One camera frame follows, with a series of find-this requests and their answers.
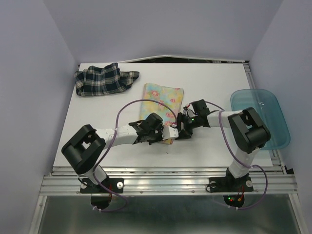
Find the pastel tie-dye skirt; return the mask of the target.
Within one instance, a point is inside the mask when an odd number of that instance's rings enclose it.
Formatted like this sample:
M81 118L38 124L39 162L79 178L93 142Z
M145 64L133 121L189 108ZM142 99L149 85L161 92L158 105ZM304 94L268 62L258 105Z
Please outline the pastel tie-dye skirt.
M160 118L163 126L171 126L176 122L180 112L184 90L160 86L154 83L146 83L143 88L143 102L139 112L139 124L141 131L148 134L160 126Z

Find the navy plaid skirt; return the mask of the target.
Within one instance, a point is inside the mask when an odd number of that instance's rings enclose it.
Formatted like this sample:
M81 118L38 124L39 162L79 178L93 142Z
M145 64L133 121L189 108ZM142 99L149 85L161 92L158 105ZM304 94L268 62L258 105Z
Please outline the navy plaid skirt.
M139 75L139 71L121 71L117 63L103 68L90 66L75 72L76 94L97 97L122 93L132 87Z

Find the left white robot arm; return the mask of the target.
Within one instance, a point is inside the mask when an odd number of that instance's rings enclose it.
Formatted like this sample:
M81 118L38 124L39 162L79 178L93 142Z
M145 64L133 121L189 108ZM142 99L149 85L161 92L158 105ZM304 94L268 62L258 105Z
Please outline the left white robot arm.
M96 165L102 151L111 146L162 141L163 119L151 113L144 120L129 123L117 129L95 129L82 126L63 146L62 154L77 175L86 176L97 192L108 188L107 174Z

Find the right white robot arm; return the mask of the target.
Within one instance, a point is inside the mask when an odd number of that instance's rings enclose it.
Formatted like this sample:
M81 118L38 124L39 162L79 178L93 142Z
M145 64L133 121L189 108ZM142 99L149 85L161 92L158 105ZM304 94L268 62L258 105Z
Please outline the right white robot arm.
M227 112L223 109L211 111L203 99L194 101L177 115L179 139L190 139L193 130L199 127L219 127L225 138L225 128L231 130L237 151L230 151L233 162L224 177L211 177L206 190L210 193L252 192L249 171L258 151L271 139L271 133L259 114L252 107Z

